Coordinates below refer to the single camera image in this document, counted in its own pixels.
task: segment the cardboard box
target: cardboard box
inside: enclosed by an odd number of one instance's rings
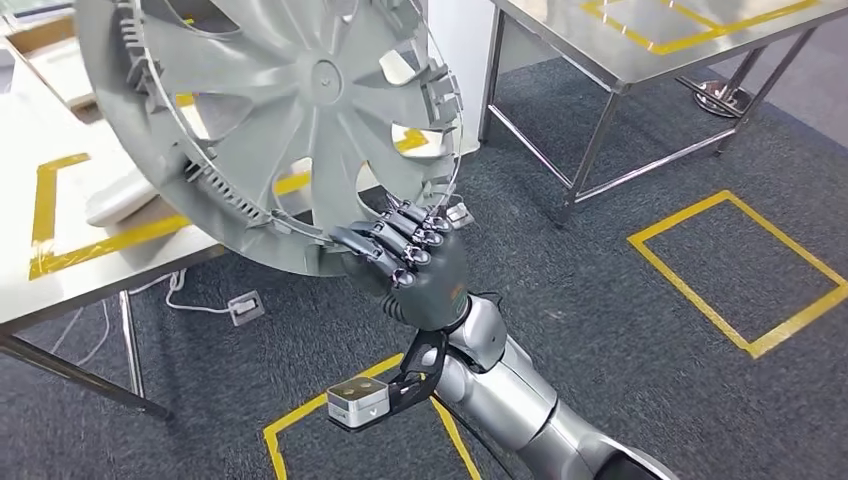
[[[12,46],[72,112],[96,103],[82,61],[73,16],[63,16],[8,37]]]

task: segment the table top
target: table top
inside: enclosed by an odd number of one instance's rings
[[[620,93],[848,14],[848,0],[492,1]]]
[[[10,45],[0,37],[4,47]],[[0,331],[20,330],[224,252],[159,200],[120,226],[88,225],[91,182],[132,163],[108,124],[80,122],[21,61],[11,92],[0,94],[0,151],[7,205]]]

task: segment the metal table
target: metal table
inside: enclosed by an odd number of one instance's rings
[[[763,99],[821,24],[848,14],[848,0],[492,0],[495,21],[479,139],[485,142],[492,118],[512,132],[567,190],[566,208],[677,160],[718,144],[724,152],[732,138],[751,120]],[[566,176],[494,105],[504,25],[540,38],[563,58],[609,92],[594,134],[577,171]],[[737,101],[742,79],[763,49],[781,38],[800,36],[747,104]],[[726,88],[703,89],[681,77],[686,72],[748,53]],[[737,117],[734,126],[671,153],[613,180],[584,190],[609,130],[616,108],[625,95],[655,82],[674,78],[692,89],[702,104],[716,113]]]
[[[10,47],[3,37],[0,47]],[[0,351],[165,418],[164,407],[144,398],[129,296],[124,290],[225,250],[158,200],[109,231],[87,225],[85,199],[74,188],[78,179],[74,170],[96,169],[97,162],[114,159],[119,154],[116,149],[120,146],[110,130],[92,131],[79,122],[26,63],[17,62],[11,93],[0,95],[0,151],[6,159],[0,162],[0,175],[9,200],[0,236]],[[82,162],[80,153],[91,159]],[[133,232],[150,240],[128,238]],[[127,247],[127,242],[135,245]],[[15,335],[119,292],[132,391]]]

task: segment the humanoid robot arm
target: humanoid robot arm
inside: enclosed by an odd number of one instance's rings
[[[434,392],[473,415],[537,478],[675,480],[665,466],[591,426],[558,398],[507,334],[490,301],[466,289],[459,236],[439,210],[409,202],[376,222],[337,228],[354,281],[381,285],[386,313],[419,329],[389,384],[352,379],[328,390],[330,418],[348,430],[385,420]]]

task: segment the black cable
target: black cable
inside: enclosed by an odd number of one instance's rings
[[[435,398],[436,401],[439,402],[439,405],[442,406],[442,408],[447,410],[447,412],[450,413],[451,416],[457,422],[459,422],[463,427],[465,427],[465,429],[468,430],[468,432],[471,433],[471,435],[473,435],[474,438],[476,438],[477,441],[480,442],[480,444],[482,444],[486,448],[486,450],[489,451],[489,454],[492,456],[492,458],[495,459],[496,462],[498,462],[498,465],[501,466],[501,469],[503,469],[504,473],[506,473],[506,475],[511,480],[515,480],[515,475],[513,475],[512,471],[510,471],[510,469],[506,466],[506,464],[503,463],[503,460],[501,460],[501,458],[498,456],[498,454],[495,452],[495,449],[489,444],[489,442],[485,438],[483,438],[483,436],[480,435],[480,433],[477,430],[475,430],[474,427],[472,427],[464,418],[462,418],[456,412],[456,410],[453,409],[453,407],[451,407],[450,405],[445,403],[444,400],[439,398],[439,396],[436,393],[433,393],[433,398]]]

